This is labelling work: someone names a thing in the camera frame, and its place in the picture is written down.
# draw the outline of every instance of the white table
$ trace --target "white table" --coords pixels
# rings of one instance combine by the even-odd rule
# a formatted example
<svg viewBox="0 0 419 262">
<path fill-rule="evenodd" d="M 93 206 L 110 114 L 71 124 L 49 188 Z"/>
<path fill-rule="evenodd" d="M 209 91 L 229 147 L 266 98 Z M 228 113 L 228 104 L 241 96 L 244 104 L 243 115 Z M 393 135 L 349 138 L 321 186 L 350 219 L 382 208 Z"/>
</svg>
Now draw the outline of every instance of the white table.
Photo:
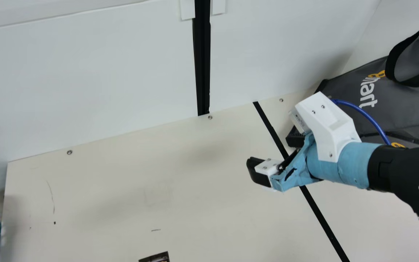
<svg viewBox="0 0 419 262">
<path fill-rule="evenodd" d="M 261 101 L 282 140 L 311 92 Z M 10 162 L 1 260 L 339 261 L 298 188 L 251 181 L 247 158 L 281 159 L 254 106 L 211 115 Z M 418 220 L 395 196 L 308 187 L 351 261 L 419 261 Z"/>
</svg>

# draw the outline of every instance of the bag strap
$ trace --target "bag strap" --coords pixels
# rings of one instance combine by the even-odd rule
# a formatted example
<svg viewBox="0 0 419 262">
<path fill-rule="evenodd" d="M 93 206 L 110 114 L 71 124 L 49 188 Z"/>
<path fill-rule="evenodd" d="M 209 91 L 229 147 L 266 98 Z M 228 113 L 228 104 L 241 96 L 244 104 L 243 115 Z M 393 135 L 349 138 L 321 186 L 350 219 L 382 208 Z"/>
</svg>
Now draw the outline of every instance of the bag strap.
<svg viewBox="0 0 419 262">
<path fill-rule="evenodd" d="M 394 48 L 392 48 L 389 56 L 387 57 L 386 62 L 386 76 L 387 78 L 393 80 L 396 83 L 410 86 L 410 87 L 419 87 L 419 75 L 414 76 L 410 79 L 399 81 L 395 78 L 395 65 L 399 56 L 403 53 L 403 51 L 411 45 L 417 38 L 419 37 L 419 31 L 416 34 L 410 36 L 409 38 L 403 40 L 402 42 L 398 43 Z"/>
</svg>

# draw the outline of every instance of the black bag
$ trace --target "black bag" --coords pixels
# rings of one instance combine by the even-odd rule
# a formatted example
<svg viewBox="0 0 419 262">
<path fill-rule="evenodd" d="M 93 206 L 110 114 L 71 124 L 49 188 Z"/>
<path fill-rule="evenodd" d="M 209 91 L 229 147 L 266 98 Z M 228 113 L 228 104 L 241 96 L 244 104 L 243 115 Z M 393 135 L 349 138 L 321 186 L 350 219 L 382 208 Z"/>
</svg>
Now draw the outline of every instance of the black bag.
<svg viewBox="0 0 419 262">
<path fill-rule="evenodd" d="M 356 104 L 388 136 L 419 144 L 419 31 L 397 44 L 389 56 L 323 80 L 317 91 Z M 340 107 L 354 119 L 360 136 L 377 134 L 360 113 Z"/>
</svg>

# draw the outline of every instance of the yellow logo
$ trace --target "yellow logo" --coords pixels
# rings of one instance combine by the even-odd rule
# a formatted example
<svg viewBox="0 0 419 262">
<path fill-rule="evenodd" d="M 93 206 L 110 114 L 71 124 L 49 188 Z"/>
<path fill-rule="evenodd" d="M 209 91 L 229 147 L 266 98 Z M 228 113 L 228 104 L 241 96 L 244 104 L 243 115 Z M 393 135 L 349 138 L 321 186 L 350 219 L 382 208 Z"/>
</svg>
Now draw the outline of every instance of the yellow logo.
<svg viewBox="0 0 419 262">
<path fill-rule="evenodd" d="M 379 72 L 377 74 L 371 74 L 368 77 L 369 78 L 384 78 L 386 76 L 386 73 L 384 71 L 385 70 L 382 70 L 381 72 Z"/>
<path fill-rule="evenodd" d="M 391 144 L 393 147 L 401 147 L 401 148 L 405 148 L 405 146 L 403 144 L 399 144 L 397 142 L 394 142 Z"/>
</svg>

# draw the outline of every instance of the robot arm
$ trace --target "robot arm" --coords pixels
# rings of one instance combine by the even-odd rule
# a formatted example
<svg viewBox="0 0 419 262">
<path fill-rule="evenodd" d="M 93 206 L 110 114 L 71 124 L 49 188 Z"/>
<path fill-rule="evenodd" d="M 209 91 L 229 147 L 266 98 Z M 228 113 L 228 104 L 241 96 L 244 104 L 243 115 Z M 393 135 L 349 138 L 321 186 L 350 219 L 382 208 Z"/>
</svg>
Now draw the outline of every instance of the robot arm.
<svg viewBox="0 0 419 262">
<path fill-rule="evenodd" d="M 285 161 L 247 160 L 251 179 L 284 192 L 322 180 L 392 192 L 419 217 L 419 148 L 362 143 L 352 119 L 316 93 L 290 112 L 306 134 L 304 146 Z"/>
</svg>

